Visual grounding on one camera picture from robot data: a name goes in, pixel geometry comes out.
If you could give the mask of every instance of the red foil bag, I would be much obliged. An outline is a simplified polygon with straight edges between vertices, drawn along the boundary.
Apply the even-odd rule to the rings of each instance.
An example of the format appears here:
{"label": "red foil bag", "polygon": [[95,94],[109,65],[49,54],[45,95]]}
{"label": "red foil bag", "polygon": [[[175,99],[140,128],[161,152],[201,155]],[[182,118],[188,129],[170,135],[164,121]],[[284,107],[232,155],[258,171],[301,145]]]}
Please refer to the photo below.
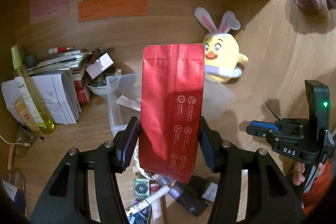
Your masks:
{"label": "red foil bag", "polygon": [[143,51],[140,166],[188,183],[202,110],[204,46],[147,46]]}

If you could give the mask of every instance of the yellow chick plush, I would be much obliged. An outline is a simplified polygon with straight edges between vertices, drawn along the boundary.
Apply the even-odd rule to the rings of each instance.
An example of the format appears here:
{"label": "yellow chick plush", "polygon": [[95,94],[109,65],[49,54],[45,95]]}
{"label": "yellow chick plush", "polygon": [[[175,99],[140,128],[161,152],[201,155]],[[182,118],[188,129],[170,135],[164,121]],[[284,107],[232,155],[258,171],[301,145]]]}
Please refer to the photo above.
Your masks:
{"label": "yellow chick plush", "polygon": [[221,83],[239,77],[242,70],[237,67],[237,63],[245,63],[248,58],[239,53],[237,41],[227,33],[230,29],[240,29],[240,23],[236,20],[235,14],[227,11],[222,17],[218,30],[210,14],[204,8],[197,8],[195,16],[210,32],[203,40],[205,51],[204,71]]}

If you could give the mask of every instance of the clear plastic container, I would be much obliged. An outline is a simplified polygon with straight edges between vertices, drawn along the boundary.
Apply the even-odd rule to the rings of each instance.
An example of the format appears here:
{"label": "clear plastic container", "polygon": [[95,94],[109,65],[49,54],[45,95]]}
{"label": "clear plastic container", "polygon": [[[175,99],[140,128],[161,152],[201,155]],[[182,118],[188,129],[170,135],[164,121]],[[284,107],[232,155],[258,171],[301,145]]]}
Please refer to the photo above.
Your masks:
{"label": "clear plastic container", "polygon": [[119,131],[125,130],[132,116],[140,117],[140,112],[118,104],[116,101],[122,95],[141,103],[142,74],[132,73],[121,76],[106,77],[108,87],[108,106],[110,127],[113,136]]}
{"label": "clear plastic container", "polygon": [[[106,77],[108,87],[108,105],[110,127],[113,136],[119,131],[125,130],[132,116],[140,117],[140,111],[120,105],[117,103],[118,98],[122,95],[141,103],[141,84],[142,74],[133,73],[122,76]],[[220,118],[226,111],[226,107],[233,97],[233,93],[224,85],[217,82],[210,75],[205,74],[202,116],[207,122]]]}

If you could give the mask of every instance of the human hand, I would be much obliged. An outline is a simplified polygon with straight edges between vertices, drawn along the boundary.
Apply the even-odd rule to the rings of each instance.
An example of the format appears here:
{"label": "human hand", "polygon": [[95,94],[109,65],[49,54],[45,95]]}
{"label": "human hand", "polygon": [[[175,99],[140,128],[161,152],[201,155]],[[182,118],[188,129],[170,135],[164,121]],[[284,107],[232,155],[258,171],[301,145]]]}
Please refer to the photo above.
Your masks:
{"label": "human hand", "polygon": [[[323,163],[319,164],[318,170],[316,172],[315,179],[319,178],[324,172],[325,165]],[[305,181],[305,177],[303,172],[305,171],[305,165],[296,161],[294,163],[294,176],[293,176],[293,184],[299,186],[302,182]]]}

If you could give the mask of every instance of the das logo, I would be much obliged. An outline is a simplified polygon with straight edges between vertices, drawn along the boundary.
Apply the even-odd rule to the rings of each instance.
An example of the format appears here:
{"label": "das logo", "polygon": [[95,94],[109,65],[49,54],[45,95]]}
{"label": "das logo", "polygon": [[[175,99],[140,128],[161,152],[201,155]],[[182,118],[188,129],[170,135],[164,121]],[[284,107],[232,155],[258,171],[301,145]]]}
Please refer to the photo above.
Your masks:
{"label": "das logo", "polygon": [[295,151],[294,151],[294,150],[291,151],[290,149],[284,148],[283,151],[286,152],[287,154],[290,154],[290,155],[292,155],[292,156],[295,156]]}

